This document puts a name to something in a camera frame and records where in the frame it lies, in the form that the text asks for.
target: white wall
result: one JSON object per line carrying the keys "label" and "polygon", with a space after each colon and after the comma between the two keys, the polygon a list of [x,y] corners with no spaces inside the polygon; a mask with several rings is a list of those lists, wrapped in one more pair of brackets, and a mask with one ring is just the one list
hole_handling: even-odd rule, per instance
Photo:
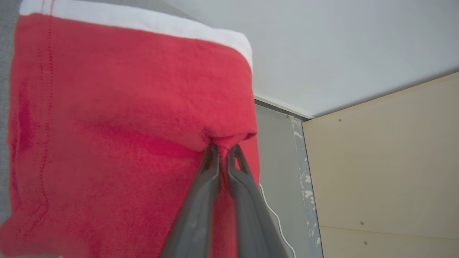
{"label": "white wall", "polygon": [[457,0],[164,0],[253,48],[254,92],[312,115],[459,70]]}

